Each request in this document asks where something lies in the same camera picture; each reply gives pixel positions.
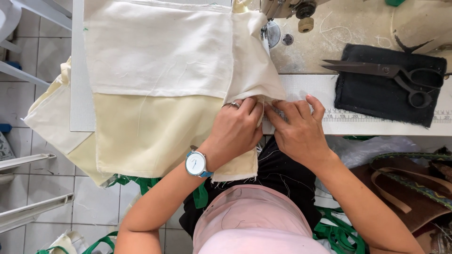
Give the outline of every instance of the woman's right hand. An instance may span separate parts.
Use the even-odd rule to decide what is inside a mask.
[[[338,158],[326,144],[322,128],[325,108],[317,98],[308,94],[306,100],[296,102],[274,100],[272,104],[282,110],[289,120],[285,122],[268,103],[265,103],[265,115],[276,128],[274,132],[276,143],[283,153],[310,170],[321,168],[330,159]],[[314,109],[312,114],[309,105]]]

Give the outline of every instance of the chair leg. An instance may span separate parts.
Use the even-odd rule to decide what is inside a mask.
[[[11,42],[8,42],[7,40],[3,40],[0,42],[0,47],[4,47],[7,50],[11,50],[12,52],[20,54],[22,52],[22,49],[17,46],[16,44],[13,44]]]
[[[54,0],[42,0],[46,4],[50,5],[50,7],[54,8],[55,10],[63,13],[66,17],[72,18],[72,13],[68,10],[66,10],[63,6],[59,5]]]
[[[32,76],[24,71],[14,68],[11,65],[9,65],[5,62],[2,62],[2,61],[0,61],[0,71],[6,73],[8,75],[14,76],[18,79],[22,79],[24,81],[28,81],[33,84],[41,85],[42,87],[45,87],[45,88],[50,86],[49,83],[47,83],[43,80],[40,80],[39,78]]]
[[[72,31],[72,20],[66,17],[63,13],[52,8],[43,0],[13,0],[15,3],[21,5],[23,8],[38,14],[56,24]]]

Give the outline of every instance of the white tile floor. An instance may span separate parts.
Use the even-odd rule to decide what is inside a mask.
[[[72,0],[56,0],[72,10]],[[27,10],[23,10],[14,43],[21,54],[10,53],[8,60],[18,61],[25,72],[52,82],[60,74],[60,64],[71,55],[71,33]],[[75,193],[72,204],[41,214],[36,222],[0,234],[0,254],[34,254],[48,247],[68,230],[80,232],[89,244],[116,230],[130,201],[139,192],[136,183],[100,189],[53,146],[47,144],[20,120],[35,99],[45,92],[27,82],[0,73],[0,123],[13,130],[6,134],[17,157],[38,153],[54,153],[55,160],[25,165],[9,172],[14,180],[0,185],[0,212],[23,207],[63,194]],[[181,209],[160,230],[162,252],[185,254],[193,250],[192,240],[179,224]],[[99,245],[107,253],[106,245]]]

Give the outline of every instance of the plastic bag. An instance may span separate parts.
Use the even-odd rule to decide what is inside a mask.
[[[380,154],[421,151],[421,148],[406,136],[378,136],[366,141],[326,136],[326,142],[349,169],[367,164]]]

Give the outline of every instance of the black scissors handle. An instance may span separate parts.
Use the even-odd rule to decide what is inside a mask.
[[[443,76],[439,72],[432,69],[419,68],[410,72],[407,72],[404,68],[401,68],[400,70],[413,84],[418,86],[439,89],[444,84]]]
[[[408,102],[411,106],[415,108],[425,108],[430,105],[432,102],[432,97],[423,91],[414,90],[411,87],[409,87],[399,76],[394,77],[394,80],[399,84],[399,86],[405,90],[407,90],[410,94],[408,95]],[[422,96],[423,103],[421,105],[414,105],[413,104],[413,96],[420,95]]]

